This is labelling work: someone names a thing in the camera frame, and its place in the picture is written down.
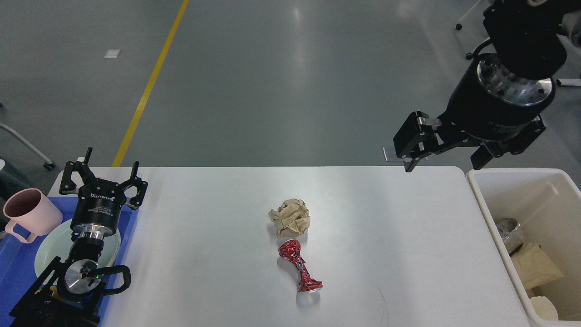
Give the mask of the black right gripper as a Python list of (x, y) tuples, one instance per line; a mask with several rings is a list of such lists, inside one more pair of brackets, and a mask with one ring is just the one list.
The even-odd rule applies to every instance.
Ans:
[(546, 130), (540, 114), (554, 100), (555, 87), (551, 77), (519, 77), (496, 54), (481, 54), (473, 59), (438, 118), (421, 111), (409, 114), (394, 136), (396, 155), (404, 159), (405, 172), (411, 173), (419, 163), (415, 157), (456, 147), (479, 146), (470, 157), (475, 170), (506, 153), (521, 154)]

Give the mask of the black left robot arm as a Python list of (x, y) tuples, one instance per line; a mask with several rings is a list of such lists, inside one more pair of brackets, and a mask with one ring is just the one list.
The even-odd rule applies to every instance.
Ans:
[(89, 147), (83, 159), (67, 162), (59, 186), (61, 195), (78, 197), (67, 258), (56, 255), (13, 306), (13, 327), (97, 327), (100, 300), (131, 284), (129, 267), (99, 259), (120, 235), (122, 209), (139, 209), (148, 183), (138, 174), (138, 161), (123, 182), (96, 177), (89, 167), (92, 152)]

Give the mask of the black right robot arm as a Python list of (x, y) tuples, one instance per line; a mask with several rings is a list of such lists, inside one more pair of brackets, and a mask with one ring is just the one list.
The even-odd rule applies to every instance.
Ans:
[(560, 36), (580, 46), (578, 0), (496, 0), (483, 13), (488, 37), (437, 118), (415, 111), (394, 136), (396, 157), (411, 172), (419, 161), (456, 147), (476, 147), (475, 170), (506, 153), (523, 153), (545, 124), (554, 74), (567, 59)]

